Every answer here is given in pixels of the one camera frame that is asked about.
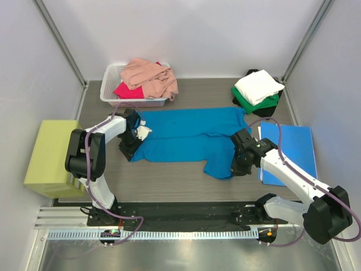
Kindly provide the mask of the blue t shirt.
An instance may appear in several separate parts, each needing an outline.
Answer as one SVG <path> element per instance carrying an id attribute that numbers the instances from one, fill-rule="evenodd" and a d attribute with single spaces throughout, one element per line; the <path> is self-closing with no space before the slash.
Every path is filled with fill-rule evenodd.
<path id="1" fill-rule="evenodd" d="M 231 136 L 248 127 L 244 116 L 245 110 L 239 107 L 146 111 L 146 126 L 151 133 L 132 161 L 205 161 L 205 174 L 230 179 L 235 153 Z"/>

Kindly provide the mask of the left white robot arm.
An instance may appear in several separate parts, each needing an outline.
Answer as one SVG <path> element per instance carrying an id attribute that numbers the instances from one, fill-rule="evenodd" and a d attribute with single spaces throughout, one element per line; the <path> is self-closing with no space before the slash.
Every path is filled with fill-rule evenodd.
<path id="1" fill-rule="evenodd" d="M 112 226 L 121 220 L 117 198 L 109 189 L 104 175 L 107 143 L 119 138 L 119 149 L 130 161 L 151 133 L 146 121 L 136 110 L 129 108 L 123 113 L 110 114 L 91 128 L 71 132 L 65 170 L 84 185 L 92 200 L 88 212 L 89 224 Z"/>

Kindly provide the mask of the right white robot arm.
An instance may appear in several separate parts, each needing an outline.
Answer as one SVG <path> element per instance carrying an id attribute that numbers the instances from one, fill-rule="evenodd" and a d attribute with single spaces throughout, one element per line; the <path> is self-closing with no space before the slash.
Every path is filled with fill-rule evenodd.
<path id="1" fill-rule="evenodd" d="M 255 202 L 254 216 L 260 223 L 279 219 L 302 226 L 317 243 L 326 244 L 351 226 L 349 196 L 341 186 L 330 187 L 313 178 L 285 157 L 280 148 L 267 138 L 256 140 L 246 129 L 231 136 L 235 154 L 231 172 L 236 176 L 261 168 L 277 177 L 299 202 L 268 193 Z"/>

